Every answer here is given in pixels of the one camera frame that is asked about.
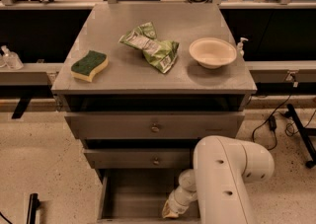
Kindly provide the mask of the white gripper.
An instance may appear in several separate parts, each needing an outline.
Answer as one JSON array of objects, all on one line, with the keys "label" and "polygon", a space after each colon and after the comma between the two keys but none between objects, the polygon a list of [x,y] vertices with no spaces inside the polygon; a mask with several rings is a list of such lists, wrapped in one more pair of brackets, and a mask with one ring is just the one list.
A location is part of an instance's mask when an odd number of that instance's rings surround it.
[{"label": "white gripper", "polygon": [[168,219],[179,218],[179,215],[184,214],[189,209],[190,204],[197,199],[198,195],[195,191],[177,187],[166,200],[162,209],[162,217]]}]

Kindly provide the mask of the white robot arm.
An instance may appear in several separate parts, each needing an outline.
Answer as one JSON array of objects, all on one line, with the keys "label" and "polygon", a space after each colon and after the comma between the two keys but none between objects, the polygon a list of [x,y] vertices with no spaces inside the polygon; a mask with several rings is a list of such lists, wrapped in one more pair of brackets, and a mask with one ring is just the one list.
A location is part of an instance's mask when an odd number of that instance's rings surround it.
[{"label": "white robot arm", "polygon": [[195,147],[193,166],[180,173],[162,216],[177,218],[197,201],[200,224],[257,224],[245,184],[266,181],[274,170],[274,158],[264,146],[207,136]]}]

